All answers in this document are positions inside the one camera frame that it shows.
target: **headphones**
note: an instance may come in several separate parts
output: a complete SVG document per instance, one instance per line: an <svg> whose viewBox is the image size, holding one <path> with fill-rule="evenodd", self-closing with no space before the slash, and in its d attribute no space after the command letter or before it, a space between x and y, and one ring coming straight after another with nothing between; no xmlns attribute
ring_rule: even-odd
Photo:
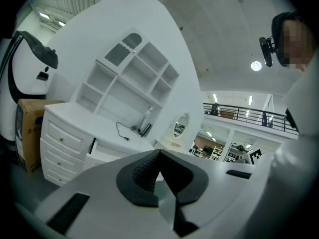
<svg viewBox="0 0 319 239"><path fill-rule="evenodd" d="M271 32L272 36L269 38L260 37L259 38L259 45L263 52L265 64L268 67L273 65L273 60L271 54L275 53L279 63L287 67L289 65L289 59L284 57L284 50L283 50L283 36L282 27L285 20L295 20L298 17L298 12L284 12L276 17L273 18L272 25L271 25Z"/></svg>

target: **white furniture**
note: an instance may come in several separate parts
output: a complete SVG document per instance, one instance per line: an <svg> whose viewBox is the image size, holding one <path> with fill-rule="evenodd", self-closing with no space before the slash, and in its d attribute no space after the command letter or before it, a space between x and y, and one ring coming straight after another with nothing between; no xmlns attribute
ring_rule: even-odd
<svg viewBox="0 0 319 239"><path fill-rule="evenodd" d="M154 149L128 127L153 107L154 124L178 73L136 29L115 39L97 56L71 102L46 106L41 133L44 177L63 185L83 169ZM129 137L127 141L119 136Z"/></svg>
<svg viewBox="0 0 319 239"><path fill-rule="evenodd" d="M222 152L223 151L221 149L214 147L214 150L209 159L218 161Z"/></svg>
<svg viewBox="0 0 319 239"><path fill-rule="evenodd" d="M130 129L118 128L130 141L118 136L114 121L77 103L45 106L40 140L44 178L62 186L85 169L154 149Z"/></svg>
<svg viewBox="0 0 319 239"><path fill-rule="evenodd" d="M168 60L131 29L97 57L71 101L127 126L137 125L153 106L149 121L154 122L177 78Z"/></svg>

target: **cardboard box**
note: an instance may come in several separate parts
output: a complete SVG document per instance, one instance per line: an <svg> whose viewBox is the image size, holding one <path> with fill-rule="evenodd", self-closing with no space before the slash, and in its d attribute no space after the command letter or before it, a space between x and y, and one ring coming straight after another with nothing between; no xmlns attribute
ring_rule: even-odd
<svg viewBox="0 0 319 239"><path fill-rule="evenodd" d="M40 137L44 106L64 101L20 99L15 116L15 142L19 164L28 175L41 165Z"/></svg>

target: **black cable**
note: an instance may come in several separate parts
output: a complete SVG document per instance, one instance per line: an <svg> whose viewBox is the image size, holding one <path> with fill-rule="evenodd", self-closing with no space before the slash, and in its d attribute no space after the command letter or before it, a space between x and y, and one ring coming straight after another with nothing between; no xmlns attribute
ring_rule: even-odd
<svg viewBox="0 0 319 239"><path fill-rule="evenodd" d="M118 135L119 135L120 137L124 138L126 141L129 141L130 139L129 139L128 137L125 137L125 136L121 136L121 135L120 135L120 131L119 131L119 128L118 128L118 124L121 124L122 126L125 126L125 125L123 125L123 124L120 123L120 122L116 122L116 123L115 123L116 129L118 130Z"/></svg>

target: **balcony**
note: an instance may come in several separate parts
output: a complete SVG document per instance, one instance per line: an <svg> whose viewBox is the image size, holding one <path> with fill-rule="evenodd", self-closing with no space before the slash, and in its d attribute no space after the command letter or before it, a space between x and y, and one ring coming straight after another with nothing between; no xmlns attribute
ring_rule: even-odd
<svg viewBox="0 0 319 239"><path fill-rule="evenodd" d="M247 107L204 103L205 118L234 123L244 127L266 131L287 138L296 138L298 131L283 114L250 109Z"/></svg>

